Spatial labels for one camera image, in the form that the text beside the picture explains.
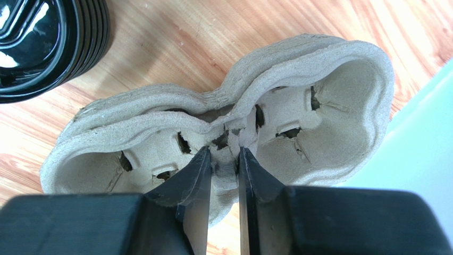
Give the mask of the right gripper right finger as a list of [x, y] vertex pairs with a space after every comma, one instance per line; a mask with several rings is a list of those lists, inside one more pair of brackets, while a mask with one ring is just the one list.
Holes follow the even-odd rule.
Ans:
[[242, 254], [452, 254], [414, 193], [286, 186], [248, 148], [238, 173]]

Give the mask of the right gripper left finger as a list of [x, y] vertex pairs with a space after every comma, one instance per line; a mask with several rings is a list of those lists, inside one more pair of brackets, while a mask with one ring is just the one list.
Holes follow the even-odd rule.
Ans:
[[211, 153], [141, 193], [23, 195], [1, 209], [1, 254], [205, 254]]

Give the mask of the single cardboard cup carrier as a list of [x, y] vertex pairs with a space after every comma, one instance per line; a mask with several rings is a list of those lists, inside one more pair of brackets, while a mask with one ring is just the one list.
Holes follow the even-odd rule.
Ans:
[[209, 225], [238, 201], [238, 156], [248, 148], [287, 185], [332, 186], [357, 173], [385, 135], [395, 76], [374, 44], [345, 41], [273, 65], [235, 104], [193, 114], [151, 110], [55, 144], [40, 169], [45, 193], [145, 193], [212, 155]]

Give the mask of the stack of black lids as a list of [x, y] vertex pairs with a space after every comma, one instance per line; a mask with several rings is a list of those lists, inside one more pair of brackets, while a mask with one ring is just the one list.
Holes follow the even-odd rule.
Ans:
[[110, 37], [106, 1], [1, 1], [1, 103], [37, 97], [89, 71]]

